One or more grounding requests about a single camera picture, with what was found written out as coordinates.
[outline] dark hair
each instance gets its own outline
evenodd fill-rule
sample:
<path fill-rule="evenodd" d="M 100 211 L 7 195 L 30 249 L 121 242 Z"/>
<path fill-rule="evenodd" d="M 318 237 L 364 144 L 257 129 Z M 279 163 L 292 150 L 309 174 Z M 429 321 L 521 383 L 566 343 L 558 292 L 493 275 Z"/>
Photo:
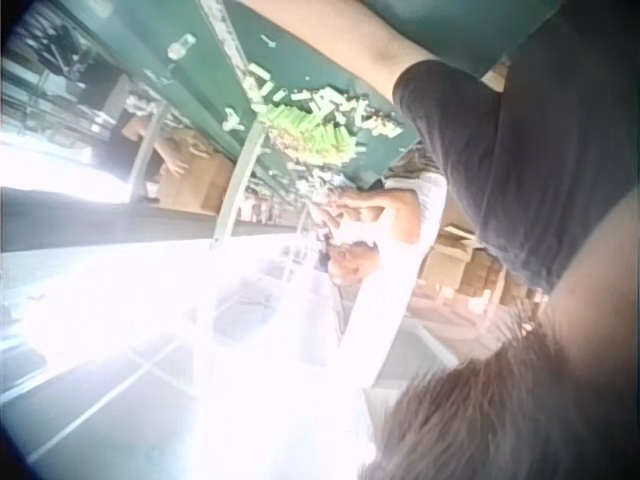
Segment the dark hair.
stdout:
<path fill-rule="evenodd" d="M 362 480 L 640 478 L 633 388 L 578 380 L 537 326 L 411 385 Z"/>

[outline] green surface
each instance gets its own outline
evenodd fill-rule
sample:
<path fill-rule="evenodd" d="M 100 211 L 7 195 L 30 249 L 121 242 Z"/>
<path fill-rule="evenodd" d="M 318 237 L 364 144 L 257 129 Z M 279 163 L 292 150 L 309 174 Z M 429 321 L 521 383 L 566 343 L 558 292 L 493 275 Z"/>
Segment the green surface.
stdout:
<path fill-rule="evenodd" d="M 90 2 L 84 0 L 55 0 L 54 3 L 64 7 L 114 58 L 165 96 L 226 154 L 237 158 L 255 114 L 196 0 L 118 1 L 106 19 L 99 17 Z M 449 63 L 476 75 L 485 73 L 505 52 L 521 43 L 558 3 L 559 0 L 370 1 L 372 8 L 400 32 Z M 291 91 L 331 85 L 345 93 L 367 95 L 378 110 L 393 111 L 393 107 L 367 85 L 296 38 L 241 4 L 233 1 L 226 4 L 248 60 L 270 71 L 277 88 L 286 87 Z M 185 33 L 195 35 L 197 43 L 169 72 L 167 67 L 171 62 L 167 48 Z M 260 38 L 261 34 L 277 42 L 277 47 L 269 48 Z M 175 81 L 159 86 L 144 69 Z M 222 130 L 225 107 L 235 109 L 246 132 Z M 360 153 L 346 166 L 347 176 L 361 187 L 375 181 L 401 154 L 400 149 L 416 140 L 415 130 L 407 122 L 402 123 L 405 131 L 393 139 L 360 132 L 358 142 L 367 144 L 367 152 Z M 261 155 L 256 170 L 266 180 L 269 180 L 269 170 L 287 175 L 277 153 Z"/>

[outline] t-shirt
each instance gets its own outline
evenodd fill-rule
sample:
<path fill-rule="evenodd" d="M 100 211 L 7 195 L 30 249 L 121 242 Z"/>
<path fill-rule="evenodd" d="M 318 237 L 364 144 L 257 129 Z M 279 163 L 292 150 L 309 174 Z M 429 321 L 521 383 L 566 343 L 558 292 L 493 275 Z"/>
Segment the t-shirt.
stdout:
<path fill-rule="evenodd" d="M 569 2 L 510 56 L 502 94 L 433 60 L 394 87 L 480 241 L 529 286 L 550 291 L 638 184 L 637 23 L 637 2 Z"/>
<path fill-rule="evenodd" d="M 142 144 L 142 142 L 134 142 L 122 134 L 122 129 L 127 126 L 132 118 L 132 113 L 124 111 L 111 130 L 109 140 L 104 145 L 96 148 L 93 154 L 97 168 L 124 182 L 129 180 L 138 150 L 140 150 L 140 145 Z M 162 157 L 154 149 L 151 152 L 147 170 L 145 171 L 145 180 L 152 180 L 158 175 L 163 163 Z"/>
<path fill-rule="evenodd" d="M 393 237 L 393 222 L 396 212 L 388 208 L 375 222 L 366 223 L 348 218 L 343 219 L 340 228 L 334 232 L 334 242 L 337 244 L 365 242 L 371 246 L 376 245 L 381 264 L 388 263 L 394 266 L 398 275 L 406 273 L 415 282 L 422 260 L 433 246 L 440 229 L 440 221 L 447 198 L 447 182 L 438 173 L 423 173 L 416 179 L 389 178 L 385 181 L 385 188 L 414 190 L 418 194 L 420 202 L 420 240 L 418 243 L 407 244 Z"/>

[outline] brown box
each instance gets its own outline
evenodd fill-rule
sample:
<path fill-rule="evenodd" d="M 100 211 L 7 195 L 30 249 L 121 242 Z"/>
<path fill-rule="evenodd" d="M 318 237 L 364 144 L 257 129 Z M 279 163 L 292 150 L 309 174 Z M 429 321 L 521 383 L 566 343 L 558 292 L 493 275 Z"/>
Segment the brown box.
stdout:
<path fill-rule="evenodd" d="M 205 157 L 180 146 L 182 161 L 189 165 L 180 178 L 166 171 L 160 178 L 157 196 L 160 207 L 194 213 L 217 214 L 229 186 L 233 164 L 222 154 Z"/>

